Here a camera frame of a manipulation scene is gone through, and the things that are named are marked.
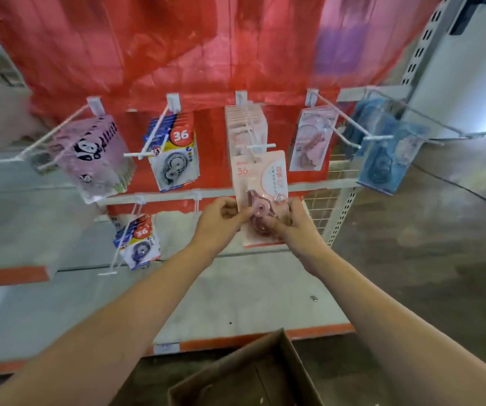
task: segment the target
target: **wooden floor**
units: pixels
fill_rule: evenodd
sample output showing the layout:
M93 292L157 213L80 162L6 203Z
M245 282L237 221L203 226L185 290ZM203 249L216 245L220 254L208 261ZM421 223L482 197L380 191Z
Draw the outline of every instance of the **wooden floor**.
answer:
M486 138L426 146L416 164L486 197ZM365 189L334 249L403 305L486 362L486 202L411 168L393 197ZM399 404L355 334L296 341L325 404ZM116 405L161 405L166 390L228 351L141 360Z

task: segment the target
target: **door handle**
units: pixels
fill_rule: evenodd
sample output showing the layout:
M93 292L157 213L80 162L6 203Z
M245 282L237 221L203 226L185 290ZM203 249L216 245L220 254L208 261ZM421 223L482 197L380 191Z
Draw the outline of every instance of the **door handle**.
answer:
M451 28L451 36L460 36L463 34L479 5L486 5L486 0L467 0L461 13L459 13L459 17L457 17L457 20L455 20Z

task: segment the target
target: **pink correction tape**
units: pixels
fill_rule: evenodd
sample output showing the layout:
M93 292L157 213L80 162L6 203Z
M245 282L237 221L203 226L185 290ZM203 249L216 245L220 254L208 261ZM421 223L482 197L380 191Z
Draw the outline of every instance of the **pink correction tape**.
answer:
M251 225L254 230L263 236L268 236L271 234L269 228L264 225L262 221L263 217L270 216L279 219L279 216L273 211L273 205L271 201L266 197L260 196L258 192L253 189L247 191L248 204L252 206L252 211L254 215L251 217Z
M322 152L326 146L326 138L322 133L316 133L311 138L310 142L306 143L302 148L301 166L317 167L320 163Z

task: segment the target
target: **white door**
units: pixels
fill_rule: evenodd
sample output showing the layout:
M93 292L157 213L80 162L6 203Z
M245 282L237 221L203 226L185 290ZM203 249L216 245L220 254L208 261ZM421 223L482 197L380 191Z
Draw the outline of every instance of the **white door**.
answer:
M467 133L486 131L486 5L475 8L463 33L450 32L435 50L410 106ZM409 111L404 119L429 125L432 138L458 136Z

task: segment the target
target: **forearm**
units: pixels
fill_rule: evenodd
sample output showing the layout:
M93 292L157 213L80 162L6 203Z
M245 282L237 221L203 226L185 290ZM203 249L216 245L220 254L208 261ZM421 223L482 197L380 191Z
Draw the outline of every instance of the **forearm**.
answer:
M333 251L307 265L412 404L486 404L486 365L366 279Z
M0 404L108 404L212 259L193 246L173 256L29 362Z

